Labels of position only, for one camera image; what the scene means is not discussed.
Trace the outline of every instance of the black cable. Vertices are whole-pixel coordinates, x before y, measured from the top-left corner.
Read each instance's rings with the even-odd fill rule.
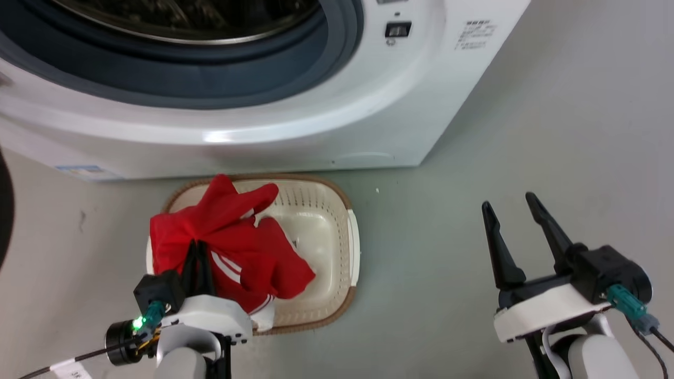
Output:
[[[59,362],[59,363],[53,364],[51,366],[47,366],[47,367],[41,368],[39,370],[35,370],[35,371],[33,371],[29,374],[26,374],[26,375],[22,376],[19,379],[35,378],[38,375],[42,375],[44,373],[50,372],[52,370],[52,367],[54,367],[54,366],[63,367],[62,363],[74,363],[74,362],[84,361],[85,359],[89,359],[91,357],[96,357],[97,355],[109,353],[113,350],[123,349],[125,347],[128,347],[128,346],[134,344],[134,343],[137,343],[142,338],[143,338],[143,335],[138,336],[131,341],[127,341],[127,342],[124,342],[124,343],[118,343],[117,345],[106,347],[105,349],[99,349],[99,350],[96,350],[96,351],[92,351],[91,353],[78,355],[77,357],[68,359],[67,361]]]
[[[630,328],[632,328],[632,331],[634,332],[634,334],[636,334],[636,336],[639,337],[639,339],[644,343],[644,345],[646,345],[646,347],[648,347],[648,350],[650,350],[650,352],[653,353],[653,355],[655,355],[655,357],[658,359],[658,363],[660,363],[660,367],[663,368],[663,378],[668,379],[669,375],[667,373],[667,365],[665,365],[665,361],[663,361],[663,358],[660,356],[658,351],[653,347],[653,345],[650,344],[650,342],[648,342],[646,337],[639,330],[636,330],[636,328],[634,328],[634,326],[632,326],[632,323],[630,322],[629,319],[627,319],[627,317],[625,317],[625,319],[627,320],[627,323],[630,325]]]
[[[667,346],[668,349],[670,349],[670,350],[672,350],[672,352],[674,352],[674,345],[672,345],[672,343],[669,342],[669,340],[667,338],[665,338],[665,336],[663,336],[663,334],[660,333],[659,330],[657,330],[655,327],[652,327],[650,329],[650,332],[653,333],[654,336],[658,337],[660,342],[665,344],[665,346]]]

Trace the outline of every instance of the cable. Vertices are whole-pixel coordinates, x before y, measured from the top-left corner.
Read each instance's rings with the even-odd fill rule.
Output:
[[[669,340],[667,338],[665,338],[665,336],[663,336],[663,334],[660,333],[659,330],[657,330],[656,328],[651,328],[650,332],[653,333],[654,336],[658,337],[660,342],[665,344],[665,346],[667,346],[668,349],[670,349],[670,350],[672,350],[672,352],[674,352],[674,345],[672,345],[672,343],[669,342]]]
[[[144,347],[146,347],[146,346],[148,346],[148,345],[150,345],[150,344],[152,344],[152,343],[155,343],[155,342],[159,341],[160,333],[161,333],[160,329],[157,328],[157,329],[154,331],[154,337],[152,337],[151,340],[146,341],[146,342],[143,342],[142,344],[140,344],[140,346],[138,346],[138,347],[135,348],[135,354],[138,355],[138,353],[140,353]]]
[[[19,379],[30,379],[30,378],[35,378],[35,377],[38,376],[38,375],[44,374],[44,373],[46,373],[46,372],[54,371],[54,370],[56,370],[57,368],[61,368],[61,367],[63,367],[63,366],[67,366],[67,365],[69,365],[69,364],[71,364],[71,363],[75,363],[75,362],[79,362],[79,361],[84,361],[85,359],[89,359],[89,358],[91,358],[91,357],[96,357],[97,355],[109,353],[109,352],[111,352],[111,351],[113,351],[113,350],[117,350],[117,349],[121,349],[121,348],[130,346],[130,345],[132,345],[132,344],[138,342],[138,341],[139,341],[141,338],[143,338],[143,337],[144,337],[144,335],[138,336],[138,337],[134,338],[133,340],[128,341],[128,342],[125,342],[125,343],[119,343],[119,344],[117,344],[117,345],[113,345],[113,346],[110,346],[110,347],[106,347],[105,349],[100,349],[100,350],[92,351],[91,353],[78,355],[77,357],[70,358],[70,359],[66,359],[65,361],[62,361],[62,362],[59,362],[59,363],[54,363],[54,364],[51,365],[51,366],[47,366],[47,367],[41,368],[41,369],[39,369],[39,370],[35,370],[35,371],[33,371],[33,372],[29,373],[29,374],[26,374],[26,375],[22,376],[22,377],[19,378]]]
[[[634,328],[634,326],[632,326],[632,323],[630,322],[630,320],[627,317],[625,317],[625,319],[627,320],[627,323],[630,325],[630,328],[632,328],[632,331],[634,332],[634,334],[636,334],[636,336],[639,337],[639,339],[644,343],[644,345],[646,345],[646,347],[648,347],[648,350],[650,350],[650,352],[653,353],[653,355],[655,355],[655,357],[658,359],[658,363],[660,363],[660,367],[663,368],[663,378],[668,379],[669,375],[667,373],[667,365],[665,365],[665,361],[663,361],[663,358],[660,356],[658,351],[653,347],[653,345],[650,344],[650,342],[648,342],[646,337],[639,330],[636,330],[636,328]]]

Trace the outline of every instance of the teal connector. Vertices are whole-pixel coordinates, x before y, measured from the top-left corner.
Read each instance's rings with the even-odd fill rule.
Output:
[[[647,314],[646,306],[622,285],[612,285],[606,294],[615,309],[623,312],[628,320],[635,321]]]
[[[149,341],[154,336],[154,331],[161,324],[166,315],[166,306],[161,301],[153,301],[143,316],[133,321],[133,332],[136,336],[143,335],[142,341]]]

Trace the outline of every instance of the stainless steel drum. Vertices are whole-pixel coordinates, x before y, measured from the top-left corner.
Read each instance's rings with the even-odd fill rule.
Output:
[[[281,33],[317,0],[53,0],[108,28],[164,42],[231,45]]]

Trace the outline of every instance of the gray floor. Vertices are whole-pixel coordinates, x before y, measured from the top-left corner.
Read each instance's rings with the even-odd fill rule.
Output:
[[[499,344],[492,328],[480,214],[492,201],[517,262],[530,278],[548,274],[528,190],[573,239],[643,265],[650,309],[674,336],[673,9],[533,0],[422,167],[324,173],[359,218],[355,302],[329,327],[237,347],[235,378],[533,378],[524,344]],[[18,216],[0,275],[4,378],[97,348],[111,322],[135,315],[148,218],[184,182],[87,184],[7,158]],[[609,318],[640,375],[660,378],[625,322]],[[153,362],[86,367],[143,378]]]

